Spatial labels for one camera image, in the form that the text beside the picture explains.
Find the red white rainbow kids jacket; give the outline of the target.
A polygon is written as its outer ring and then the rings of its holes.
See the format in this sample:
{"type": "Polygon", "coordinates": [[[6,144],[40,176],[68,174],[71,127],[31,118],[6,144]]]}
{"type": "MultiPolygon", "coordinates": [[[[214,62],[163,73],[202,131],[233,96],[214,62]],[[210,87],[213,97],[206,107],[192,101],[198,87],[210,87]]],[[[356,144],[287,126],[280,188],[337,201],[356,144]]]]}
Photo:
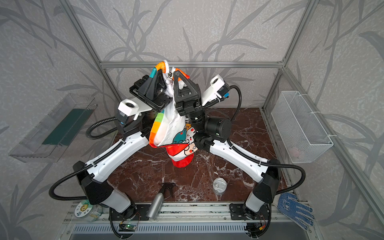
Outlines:
{"type": "Polygon", "coordinates": [[[157,64],[155,68],[162,69],[163,74],[168,75],[170,84],[165,93],[173,100],[157,114],[150,132],[149,145],[153,148],[164,148],[173,165],[184,168],[191,163],[198,150],[194,143],[196,130],[175,108],[173,73],[176,69],[170,68],[167,61],[157,64]]]}

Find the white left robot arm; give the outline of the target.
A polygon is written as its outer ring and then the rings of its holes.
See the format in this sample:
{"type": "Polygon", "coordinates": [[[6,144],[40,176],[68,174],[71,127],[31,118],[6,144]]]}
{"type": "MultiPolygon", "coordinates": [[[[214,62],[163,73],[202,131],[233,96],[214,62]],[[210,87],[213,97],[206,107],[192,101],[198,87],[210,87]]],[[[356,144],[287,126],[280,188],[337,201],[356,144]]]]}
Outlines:
{"type": "Polygon", "coordinates": [[[103,124],[115,122],[116,130],[123,136],[97,157],[74,165],[79,184],[86,194],[85,199],[91,205],[107,206],[127,217],[136,214],[137,207],[131,198],[113,187],[108,178],[137,151],[148,145],[155,146],[156,134],[161,125],[156,119],[173,101],[171,91],[174,71],[175,68],[169,67],[166,61],[159,63],[150,75],[145,75],[134,83],[130,88],[134,98],[121,101],[115,117],[98,121],[87,129],[86,136],[97,139],[113,131],[93,135],[93,130],[103,124]]]}

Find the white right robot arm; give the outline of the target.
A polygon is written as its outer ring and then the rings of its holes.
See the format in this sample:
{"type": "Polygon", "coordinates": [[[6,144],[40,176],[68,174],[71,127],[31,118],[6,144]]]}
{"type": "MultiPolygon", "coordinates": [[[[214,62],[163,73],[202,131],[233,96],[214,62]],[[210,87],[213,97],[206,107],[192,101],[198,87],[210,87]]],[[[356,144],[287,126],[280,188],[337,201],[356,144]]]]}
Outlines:
{"type": "Polygon", "coordinates": [[[232,120],[206,116],[206,109],[226,98],[232,89],[240,94],[240,89],[229,86],[219,75],[211,80],[205,92],[180,70],[175,70],[173,80],[176,110],[189,119],[196,131],[195,146],[241,168],[256,182],[243,206],[246,215],[252,218],[262,206],[273,202],[281,180],[281,165],[279,161],[263,159],[232,143],[232,120]]]}

